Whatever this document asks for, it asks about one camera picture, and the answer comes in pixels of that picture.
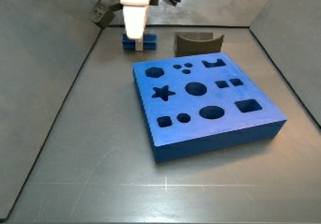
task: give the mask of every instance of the gray tabletop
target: gray tabletop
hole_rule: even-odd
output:
[[[150,28],[158,50],[125,52],[105,30],[10,222],[321,222],[321,139],[249,29]],[[226,35],[222,51],[289,121],[273,140],[157,165],[131,63],[174,56],[177,31]]]

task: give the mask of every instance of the small round hole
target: small round hole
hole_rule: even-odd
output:
[[[178,65],[178,64],[177,64],[177,65],[174,65],[173,67],[174,67],[176,69],[180,69],[180,68],[182,68],[182,66],[181,66],[181,65]]]
[[[185,66],[186,67],[193,67],[193,63],[186,63]]]
[[[225,115],[225,110],[217,106],[208,106],[201,109],[200,115],[206,119],[218,119]]]
[[[202,96],[208,92],[208,87],[205,84],[202,84],[200,82],[190,82],[186,85],[186,91],[189,94],[192,94],[194,96]]]
[[[184,69],[182,72],[184,72],[185,74],[190,74],[190,73],[192,73],[192,71],[188,70],[188,69]]]
[[[190,117],[189,114],[181,113],[181,114],[178,114],[178,116],[177,116],[177,120],[178,120],[181,123],[188,123],[188,122],[192,120],[192,117]]]

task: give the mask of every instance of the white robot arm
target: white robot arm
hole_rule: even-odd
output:
[[[181,2],[181,0],[164,1],[173,6]],[[98,0],[90,11],[90,18],[105,29],[115,17],[114,12],[123,9],[127,37],[135,40],[137,47],[141,46],[141,50],[137,50],[142,51],[149,8],[150,6],[158,6],[158,2],[160,0],[110,0],[109,2]]]
[[[121,0],[126,32],[130,39],[143,38],[152,0]]]

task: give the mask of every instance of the hexagonal hole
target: hexagonal hole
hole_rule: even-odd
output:
[[[146,75],[150,78],[161,78],[165,74],[165,70],[161,67],[152,67],[146,70]]]

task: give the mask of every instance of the shape sorter board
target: shape sorter board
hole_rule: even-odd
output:
[[[287,122],[224,53],[133,65],[156,162],[276,136]]]

